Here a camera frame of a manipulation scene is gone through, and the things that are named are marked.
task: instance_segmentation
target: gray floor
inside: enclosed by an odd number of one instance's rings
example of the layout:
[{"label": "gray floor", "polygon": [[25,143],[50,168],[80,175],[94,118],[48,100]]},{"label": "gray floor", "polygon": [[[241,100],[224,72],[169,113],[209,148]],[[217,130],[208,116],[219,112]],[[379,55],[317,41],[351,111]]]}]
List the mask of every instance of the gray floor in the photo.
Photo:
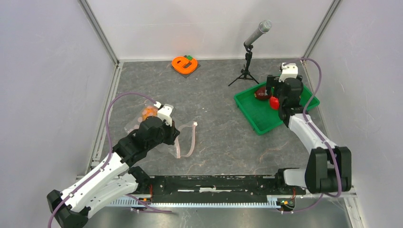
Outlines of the gray floor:
[{"label": "gray floor", "polygon": [[[296,209],[316,199],[298,199]],[[105,207],[97,212],[86,228],[350,228],[343,199],[324,199],[316,207],[293,215],[273,209],[194,209],[171,208],[175,213],[136,214],[128,208]]]},{"label": "gray floor", "polygon": [[[253,59],[250,71],[264,82],[268,74],[279,74],[278,66],[284,61]],[[176,159],[169,152],[152,150],[138,165],[149,175],[274,174],[278,168],[305,167],[308,152],[288,128],[282,125],[258,136],[235,105],[234,95],[256,84],[238,80],[227,86],[244,63],[242,59],[202,60],[188,78],[171,69],[169,61],[124,63],[117,94],[148,94],[162,104],[174,105],[174,118],[180,122],[198,123],[195,150],[189,158]],[[309,86],[301,64],[298,67]],[[114,105],[110,119],[114,144],[125,136],[124,126],[137,116],[144,101],[126,96]],[[310,115],[323,131],[317,109]]]}]

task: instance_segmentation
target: clear plastic bag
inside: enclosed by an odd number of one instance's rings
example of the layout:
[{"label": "clear plastic bag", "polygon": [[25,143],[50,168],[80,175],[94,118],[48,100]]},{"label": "clear plastic bag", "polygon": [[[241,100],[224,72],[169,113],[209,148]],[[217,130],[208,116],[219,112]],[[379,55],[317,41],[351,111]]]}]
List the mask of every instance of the clear plastic bag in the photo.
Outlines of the clear plastic bag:
[{"label": "clear plastic bag", "polygon": [[[157,116],[158,109],[151,102],[146,102],[142,111],[135,119],[130,121],[124,127],[126,133],[130,133],[134,129],[140,127],[140,123],[149,116]],[[193,153],[196,145],[196,126],[197,122],[189,121],[186,124],[181,124],[173,118],[175,127],[181,132],[175,139],[175,145],[160,144],[155,147],[160,152],[169,152],[175,158],[189,157]]]}]

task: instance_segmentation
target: microphone stand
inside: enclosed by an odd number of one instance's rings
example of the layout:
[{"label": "microphone stand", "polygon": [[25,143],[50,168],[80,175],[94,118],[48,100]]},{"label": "microphone stand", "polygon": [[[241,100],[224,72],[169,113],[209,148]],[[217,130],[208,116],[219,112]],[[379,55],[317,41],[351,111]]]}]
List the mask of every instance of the microphone stand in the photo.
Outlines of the microphone stand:
[{"label": "microphone stand", "polygon": [[250,75],[250,72],[249,72],[250,61],[252,60],[253,45],[246,46],[245,43],[243,43],[243,46],[245,47],[245,50],[246,50],[246,54],[245,54],[246,66],[243,65],[244,68],[242,70],[240,70],[240,72],[242,74],[239,77],[237,77],[234,81],[232,81],[228,86],[232,85],[232,83],[234,83],[238,79],[253,80],[257,84],[259,84],[259,82],[252,75]]}]

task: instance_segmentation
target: metal frame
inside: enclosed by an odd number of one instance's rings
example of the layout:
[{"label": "metal frame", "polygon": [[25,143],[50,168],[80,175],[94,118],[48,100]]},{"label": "metal frame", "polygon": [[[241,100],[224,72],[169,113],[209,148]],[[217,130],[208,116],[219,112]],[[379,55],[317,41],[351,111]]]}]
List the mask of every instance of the metal frame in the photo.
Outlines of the metal frame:
[{"label": "metal frame", "polygon": [[83,8],[84,13],[86,14],[89,22],[91,23],[92,27],[94,28],[95,33],[98,35],[99,39],[101,40],[102,44],[104,45],[109,57],[111,58],[112,62],[115,65],[119,64],[119,59],[117,58],[116,54],[114,53],[110,43],[108,42],[108,39],[106,38],[104,32],[101,29],[101,26],[99,25],[98,21],[96,20],[96,17],[91,10],[91,7],[88,4],[87,0],[78,0],[78,2],[81,5],[81,8]]},{"label": "metal frame", "polygon": [[[136,198],[149,198],[151,195],[133,195]],[[267,196],[266,203],[150,203],[150,207],[158,208],[280,208],[276,205],[277,198]],[[128,196],[122,196],[106,207],[143,208],[142,204]]]},{"label": "metal frame", "polygon": [[[91,10],[91,7],[89,6],[88,1],[87,0],[78,0],[78,2],[81,5],[84,13],[86,14],[88,20],[90,21],[90,23],[91,23],[92,27],[94,28],[96,34],[98,35],[99,39],[101,40],[103,46],[105,47],[109,57],[116,65],[114,76],[113,76],[113,79],[111,82],[111,86],[109,88],[108,95],[105,100],[104,111],[99,120],[99,128],[97,131],[97,136],[96,136],[96,139],[93,143],[92,150],[91,150],[92,156],[90,157],[90,162],[88,163],[88,169],[87,169],[87,171],[90,171],[91,168],[97,166],[100,161],[102,148],[103,148],[103,145],[105,142],[105,137],[106,137],[106,132],[105,132],[106,109],[107,109],[108,104],[116,96],[117,86],[119,84],[119,79],[120,79],[120,75],[122,72],[123,62],[121,63],[119,61],[119,59],[117,58],[116,54],[114,53],[110,43],[108,42],[105,34],[103,33],[103,31],[101,29],[101,26],[99,25],[93,11]],[[316,33],[314,34],[311,42],[309,43],[303,57],[309,57],[311,55],[314,47],[318,43],[324,30],[326,29],[327,25],[329,24],[329,21],[331,20],[332,16],[334,15],[334,12],[336,11],[340,2],[341,2],[341,0],[332,1],[331,5],[329,6],[329,9],[327,10],[324,18],[322,19]],[[274,199],[276,197],[283,198],[283,197],[291,197],[291,196],[268,196],[268,199],[269,198]],[[307,194],[305,196],[300,196],[300,198],[318,198],[318,197],[319,197],[319,194]],[[344,200],[345,200],[345,205],[346,205],[347,212],[350,217],[350,221],[351,221],[353,228],[365,228],[365,223],[362,219],[362,216],[361,216],[361,213],[359,210],[359,206],[357,203],[358,199],[357,199],[357,195],[355,193],[355,189],[352,188],[349,192],[343,192],[341,197],[344,198]],[[127,206],[127,205],[123,204],[123,201],[119,201],[117,199],[109,206],[112,206],[112,207],[118,206],[119,207],[119,206]]]},{"label": "metal frame", "polygon": [[322,22],[320,23],[319,27],[317,28],[317,31],[314,34],[314,37],[312,38],[311,42],[309,43],[308,48],[305,51],[303,57],[309,57],[311,55],[312,50],[314,49],[314,47],[316,46],[320,37],[322,36],[323,32],[325,31],[327,25],[329,24],[330,19],[332,18],[333,14],[335,13],[340,2],[341,2],[341,0],[333,0],[333,2],[330,4],[330,7],[326,12],[325,17],[323,17]]},{"label": "metal frame", "polygon": [[[84,176],[77,176],[76,177],[76,182],[80,181]],[[120,177],[116,176],[113,179],[110,180],[109,183],[114,182],[116,180],[118,180]],[[310,193],[307,189],[305,189],[305,191],[307,192],[305,195],[297,195],[299,198],[303,199],[303,198],[308,198],[308,199],[317,199],[320,197],[320,193]],[[138,195],[134,195],[138,198],[149,198],[150,195],[149,194],[138,194]],[[291,198],[292,195],[267,195],[267,197],[269,198]],[[328,195],[323,195],[323,198],[332,198]],[[357,193],[355,191],[354,186],[351,187],[350,191],[346,191],[346,192],[342,192],[340,195],[340,198],[344,198],[344,199],[350,199],[350,198],[357,198]]]},{"label": "metal frame", "polygon": [[101,160],[101,153],[102,153],[102,148],[104,146],[105,138],[106,138],[106,130],[105,130],[105,117],[106,117],[106,110],[108,108],[108,105],[111,103],[111,101],[116,97],[116,92],[117,92],[117,86],[119,85],[119,79],[120,79],[120,74],[122,73],[122,67],[123,63],[119,63],[117,67],[115,68],[115,72],[112,78],[111,85],[108,89],[108,95],[105,99],[104,102],[104,108],[102,115],[100,116],[99,119],[99,127],[96,133],[96,138],[95,141],[91,147],[91,156],[90,156],[90,161],[88,162],[88,167],[87,167],[87,173],[95,166],[99,164],[99,161]]}]

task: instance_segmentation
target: purple cable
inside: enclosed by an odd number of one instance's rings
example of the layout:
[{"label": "purple cable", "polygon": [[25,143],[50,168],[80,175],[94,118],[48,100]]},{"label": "purple cable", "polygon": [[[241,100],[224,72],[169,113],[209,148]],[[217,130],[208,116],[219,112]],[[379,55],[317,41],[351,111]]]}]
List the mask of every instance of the purple cable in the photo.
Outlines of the purple cable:
[{"label": "purple cable", "polygon": [[[157,103],[154,99],[150,98],[147,95],[141,94],[141,93],[136,93],[136,92],[127,92],[127,93],[122,93],[120,95],[118,95],[115,99],[113,99],[113,101],[111,101],[111,103],[108,106],[108,109],[106,110],[106,117],[105,117],[105,128],[106,128],[106,135],[108,137],[108,143],[109,143],[109,152],[108,152],[108,156],[107,159],[105,161],[105,163],[101,166],[100,169],[105,168],[105,166],[108,165],[109,161],[111,161],[112,158],[112,139],[111,139],[111,134],[109,132],[109,112],[111,111],[112,105],[122,96],[126,96],[126,95],[139,95],[142,96],[148,100],[150,100],[151,102],[153,102],[154,104]],[[101,171],[97,170],[96,172],[94,172],[90,177],[88,177],[88,179],[86,179],[85,181],[83,181],[80,185],[78,185],[74,190],[71,191],[72,194],[76,193],[80,188],[82,188],[86,183],[88,183],[90,180],[92,180],[97,174],[99,174]],[[57,207],[53,210],[52,215],[49,218],[48,221],[48,228],[51,228],[52,226],[52,220],[55,217],[57,211],[60,209],[60,207],[70,198],[70,196],[66,196],[66,198],[64,198],[64,200],[62,200]]]},{"label": "purple cable", "polygon": [[128,196],[128,197],[130,197],[130,198],[133,198],[133,199],[136,200],[139,204],[145,206],[145,207],[148,208],[148,209],[153,210],[153,211],[143,211],[143,212],[145,212],[145,213],[165,213],[165,214],[171,214],[171,213],[172,213],[172,211],[170,211],[170,210],[158,210],[158,209],[156,209],[156,208],[152,208],[152,207],[148,206],[146,203],[142,202],[141,200],[139,200],[138,198],[136,198],[136,197],[134,197],[134,196],[132,196],[132,195],[130,195],[130,194],[127,194],[126,196]]},{"label": "purple cable", "polygon": [[314,93],[312,94],[312,96],[310,97],[310,99],[308,100],[307,104],[304,106],[304,110],[302,111],[302,115],[303,115],[305,121],[308,123],[309,127],[315,132],[315,134],[320,138],[320,140],[322,140],[322,142],[329,149],[330,156],[332,157],[332,161],[333,161],[333,164],[335,166],[336,179],[337,179],[337,194],[332,195],[332,194],[326,193],[326,195],[328,195],[330,197],[339,197],[341,195],[341,179],[340,179],[339,167],[338,167],[338,164],[337,164],[337,161],[336,161],[335,153],[334,153],[332,147],[330,146],[330,144],[328,142],[325,142],[325,138],[323,137],[323,135],[314,127],[314,125],[311,122],[308,122],[308,117],[307,117],[307,114],[305,113],[307,111],[308,105],[314,99],[317,91],[319,90],[319,86],[320,86],[320,83],[322,81],[322,69],[320,68],[319,64],[315,60],[313,60],[311,58],[305,58],[305,57],[291,60],[289,62],[286,62],[284,65],[287,65],[287,64],[290,64],[290,63],[295,63],[297,61],[302,61],[302,60],[309,60],[309,61],[313,62],[317,66],[317,69],[319,71],[319,80],[317,82],[316,89],[315,89]]},{"label": "purple cable", "polygon": [[[317,91],[319,90],[319,86],[320,86],[320,82],[322,81],[322,69],[320,68],[319,64],[311,59],[311,58],[297,58],[297,59],[293,59],[289,62],[286,62],[284,65],[290,64],[290,63],[295,63],[297,61],[302,61],[302,60],[309,60],[311,62],[313,62],[316,66],[317,69],[319,70],[319,80],[316,86],[315,91],[313,92],[312,96],[310,97],[310,99],[308,100],[307,104],[304,106],[304,110],[302,112],[302,115],[305,119],[306,122],[308,122],[308,117],[305,114],[305,112],[307,111],[308,105],[311,103],[311,101],[314,99]],[[330,144],[328,142],[325,142],[325,138],[322,136],[322,134],[313,126],[312,123],[308,122],[309,127],[315,132],[315,134],[324,142],[324,144],[326,145],[326,147],[329,149],[330,152],[330,156],[332,157],[333,163],[335,165],[335,171],[336,171],[336,178],[337,178],[337,194],[336,195],[331,195],[329,193],[326,193],[326,195],[330,196],[330,197],[339,197],[341,195],[341,180],[340,180],[340,174],[339,174],[339,167],[337,165],[337,161],[336,161],[336,156],[335,153],[333,152],[332,147],[330,146]],[[296,212],[303,212],[305,210],[311,209],[314,206],[316,206],[320,200],[323,198],[323,193],[320,194],[319,198],[317,199],[317,201],[315,203],[313,203],[312,205],[310,205],[309,207],[303,208],[303,209],[299,209],[299,210],[295,210],[295,211],[283,211],[283,214],[292,214],[292,213],[296,213]]]}]

